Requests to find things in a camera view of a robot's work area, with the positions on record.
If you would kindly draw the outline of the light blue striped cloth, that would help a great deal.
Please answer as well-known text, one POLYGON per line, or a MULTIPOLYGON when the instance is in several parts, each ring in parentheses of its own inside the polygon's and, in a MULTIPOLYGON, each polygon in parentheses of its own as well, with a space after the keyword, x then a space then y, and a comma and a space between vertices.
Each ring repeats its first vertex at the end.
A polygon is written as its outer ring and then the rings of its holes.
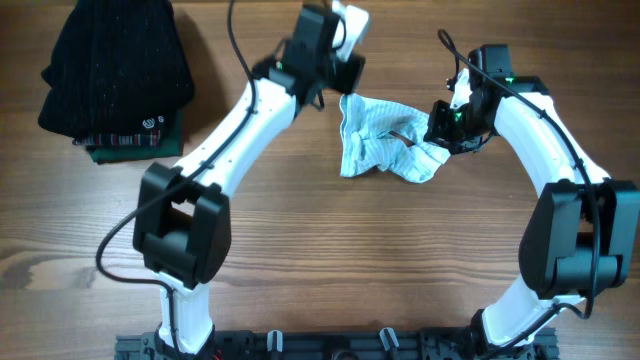
POLYGON ((343 177, 353 178, 376 168, 420 184, 450 158, 447 149, 424 140, 427 113, 358 94, 342 96, 340 110, 343 177))

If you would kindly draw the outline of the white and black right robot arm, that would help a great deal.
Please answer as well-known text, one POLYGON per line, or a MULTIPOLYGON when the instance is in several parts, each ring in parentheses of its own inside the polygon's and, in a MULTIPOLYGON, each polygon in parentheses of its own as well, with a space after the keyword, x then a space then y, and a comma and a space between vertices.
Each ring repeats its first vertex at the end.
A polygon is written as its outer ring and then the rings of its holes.
POLYGON ((503 44, 460 54, 447 82, 451 101, 435 102, 425 141, 453 155, 504 138, 525 168, 537 204, 519 245, 519 275, 466 332, 470 355, 509 356, 563 311, 587 320, 596 297, 629 275, 639 190, 594 163, 559 118, 548 88, 518 76, 503 44))

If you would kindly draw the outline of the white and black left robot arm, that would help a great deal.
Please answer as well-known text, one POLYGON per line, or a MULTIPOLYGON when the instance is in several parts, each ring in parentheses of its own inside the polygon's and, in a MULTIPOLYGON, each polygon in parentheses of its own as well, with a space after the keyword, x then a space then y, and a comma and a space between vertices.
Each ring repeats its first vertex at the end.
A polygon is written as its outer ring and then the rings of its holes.
POLYGON ((142 358, 216 358, 209 283, 230 249, 231 199, 304 107, 323 109, 323 90, 355 91, 365 59, 353 49, 369 24, 354 5, 303 6, 293 34, 252 67, 241 98, 206 140, 174 166, 146 170, 132 245, 162 288, 162 321, 143 335, 142 358))

